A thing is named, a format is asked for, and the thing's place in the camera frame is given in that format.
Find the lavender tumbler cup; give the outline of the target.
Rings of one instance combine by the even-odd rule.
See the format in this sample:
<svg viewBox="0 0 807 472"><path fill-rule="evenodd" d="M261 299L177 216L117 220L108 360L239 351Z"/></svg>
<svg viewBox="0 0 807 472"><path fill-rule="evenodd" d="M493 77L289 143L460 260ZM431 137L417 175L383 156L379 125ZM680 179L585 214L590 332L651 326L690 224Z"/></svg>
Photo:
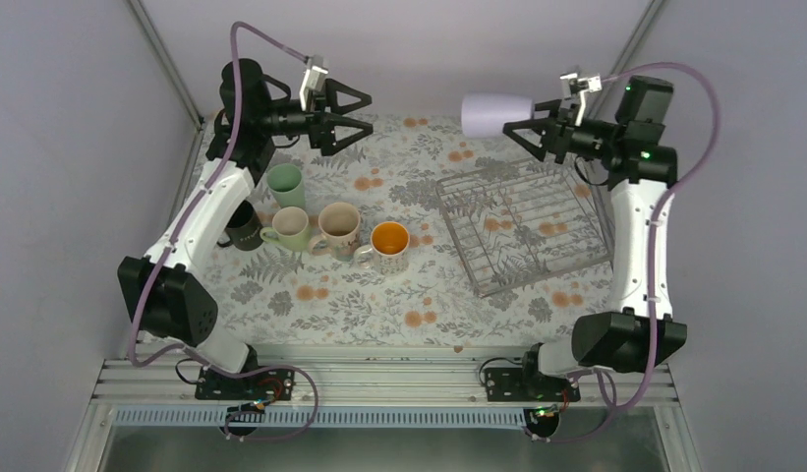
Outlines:
<svg viewBox="0 0 807 472"><path fill-rule="evenodd" d="M461 105L461 127L467 138L487 139L502 134L506 123L531 119L534 101L531 97L494 92L471 92Z"/></svg>

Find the mint green tumbler cup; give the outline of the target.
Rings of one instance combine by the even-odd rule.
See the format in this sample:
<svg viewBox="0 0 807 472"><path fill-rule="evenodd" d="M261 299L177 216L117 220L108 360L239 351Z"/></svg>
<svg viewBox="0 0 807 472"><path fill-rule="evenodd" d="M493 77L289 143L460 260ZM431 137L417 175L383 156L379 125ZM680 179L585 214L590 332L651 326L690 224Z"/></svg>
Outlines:
<svg viewBox="0 0 807 472"><path fill-rule="evenodd" d="M270 167L266 185L280 207L306 208L304 177L298 166L282 163Z"/></svg>

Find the metal wire dish rack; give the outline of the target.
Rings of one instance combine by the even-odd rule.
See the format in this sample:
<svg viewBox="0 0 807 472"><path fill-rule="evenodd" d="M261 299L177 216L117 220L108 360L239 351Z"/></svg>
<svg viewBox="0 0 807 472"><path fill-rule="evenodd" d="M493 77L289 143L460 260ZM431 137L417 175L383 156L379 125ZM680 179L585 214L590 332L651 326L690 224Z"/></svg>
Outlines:
<svg viewBox="0 0 807 472"><path fill-rule="evenodd" d="M570 160L495 163L442 178L435 192L481 298L611 259L592 190Z"/></svg>

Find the beige pineapple mug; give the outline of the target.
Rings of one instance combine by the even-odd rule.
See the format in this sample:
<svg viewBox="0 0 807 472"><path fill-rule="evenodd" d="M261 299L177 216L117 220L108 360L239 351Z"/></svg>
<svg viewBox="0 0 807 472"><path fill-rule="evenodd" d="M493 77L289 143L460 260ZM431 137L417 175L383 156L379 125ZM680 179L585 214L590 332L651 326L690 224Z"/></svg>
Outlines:
<svg viewBox="0 0 807 472"><path fill-rule="evenodd" d="M362 219L358 209L349 203L327 205L318 215L319 234L312 237L307 250L311 255L330 255L340 262L351 262L361 246Z"/></svg>

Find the light green mug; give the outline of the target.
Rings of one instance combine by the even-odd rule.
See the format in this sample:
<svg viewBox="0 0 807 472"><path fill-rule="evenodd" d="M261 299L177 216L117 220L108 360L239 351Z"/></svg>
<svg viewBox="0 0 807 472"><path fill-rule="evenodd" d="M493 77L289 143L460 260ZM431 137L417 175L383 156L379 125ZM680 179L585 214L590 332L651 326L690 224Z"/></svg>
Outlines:
<svg viewBox="0 0 807 472"><path fill-rule="evenodd" d="M282 208L270 225L259 231L259 236L263 242L279 244L292 252L305 252L312 236L310 218L300 207Z"/></svg>

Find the black mug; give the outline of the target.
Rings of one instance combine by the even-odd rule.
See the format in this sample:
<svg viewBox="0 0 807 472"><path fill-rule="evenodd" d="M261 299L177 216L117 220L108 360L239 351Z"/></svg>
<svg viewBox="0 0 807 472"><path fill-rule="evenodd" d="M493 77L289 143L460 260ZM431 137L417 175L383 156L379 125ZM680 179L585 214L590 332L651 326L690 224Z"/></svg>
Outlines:
<svg viewBox="0 0 807 472"><path fill-rule="evenodd" d="M219 240L217 246L221 249L230 246L244 252L257 249L262 243L260 231L263 226L254 206L248 201L242 201L231 215L223 234L223 241Z"/></svg>

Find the white iridescent patterned mug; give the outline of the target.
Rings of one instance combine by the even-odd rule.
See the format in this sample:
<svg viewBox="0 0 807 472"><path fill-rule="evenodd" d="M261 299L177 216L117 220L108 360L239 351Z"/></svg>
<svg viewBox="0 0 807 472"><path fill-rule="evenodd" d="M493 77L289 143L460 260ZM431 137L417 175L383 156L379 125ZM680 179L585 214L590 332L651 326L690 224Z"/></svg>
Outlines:
<svg viewBox="0 0 807 472"><path fill-rule="evenodd" d="M409 246L410 234L406 227L399 222L385 221L373 229L370 243L354 253L353 262L383 276L398 275L408 268Z"/></svg>

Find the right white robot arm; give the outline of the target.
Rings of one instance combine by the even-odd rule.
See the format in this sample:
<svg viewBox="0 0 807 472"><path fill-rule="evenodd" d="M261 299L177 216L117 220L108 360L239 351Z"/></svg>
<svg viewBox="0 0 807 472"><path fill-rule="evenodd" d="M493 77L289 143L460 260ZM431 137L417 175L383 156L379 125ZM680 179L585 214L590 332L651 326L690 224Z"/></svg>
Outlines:
<svg viewBox="0 0 807 472"><path fill-rule="evenodd" d="M645 76L628 80L613 122L587 119L585 96L598 77L564 77L567 97L538 103L545 118L521 115L503 125L505 136L537 160L567 154L598 161L607 172L615 223L613 277L604 312L580 317L570 339L540 343L523 358L521 392L542 400L571 375L592 368L649 375L682 347L687 328L672 319L666 287L669 210L678 182L677 153L663 147L663 119L672 83Z"/></svg>

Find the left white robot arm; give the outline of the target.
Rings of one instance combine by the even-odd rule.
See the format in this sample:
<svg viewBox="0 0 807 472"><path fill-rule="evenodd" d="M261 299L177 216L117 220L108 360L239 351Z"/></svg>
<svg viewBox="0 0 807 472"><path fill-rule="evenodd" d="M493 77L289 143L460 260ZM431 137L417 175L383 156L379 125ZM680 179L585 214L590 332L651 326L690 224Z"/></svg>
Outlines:
<svg viewBox="0 0 807 472"><path fill-rule="evenodd" d="M368 137L374 130L351 112L372 104L372 97L329 78L316 66L307 69L298 97L248 58L221 71L223 107L214 125L196 188L159 239L139 258L120 262L117 277L131 318L130 340L139 332L173 339L204 367L220 375L221 385L237 398L259 387L252 349L218 319L214 298L201 284L202 267L231 217L264 176L277 137L308 138L324 156Z"/></svg>

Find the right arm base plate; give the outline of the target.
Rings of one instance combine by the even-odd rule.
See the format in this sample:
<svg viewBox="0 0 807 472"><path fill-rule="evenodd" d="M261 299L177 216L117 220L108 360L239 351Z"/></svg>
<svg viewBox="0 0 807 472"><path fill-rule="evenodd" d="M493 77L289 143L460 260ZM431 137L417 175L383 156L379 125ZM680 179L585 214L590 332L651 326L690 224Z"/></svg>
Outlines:
<svg viewBox="0 0 807 472"><path fill-rule="evenodd" d="M532 374L518 367L485 368L484 385L489 402L578 402L579 387L567 379Z"/></svg>

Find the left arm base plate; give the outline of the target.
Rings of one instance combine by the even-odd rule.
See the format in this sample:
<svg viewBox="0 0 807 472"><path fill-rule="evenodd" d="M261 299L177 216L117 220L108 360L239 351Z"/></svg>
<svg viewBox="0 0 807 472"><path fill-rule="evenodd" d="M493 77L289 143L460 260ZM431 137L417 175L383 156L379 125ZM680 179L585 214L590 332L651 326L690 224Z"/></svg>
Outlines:
<svg viewBox="0 0 807 472"><path fill-rule="evenodd" d="M295 373L286 369L267 370L243 379L230 379L202 369L195 390L197 400L288 401L291 399Z"/></svg>

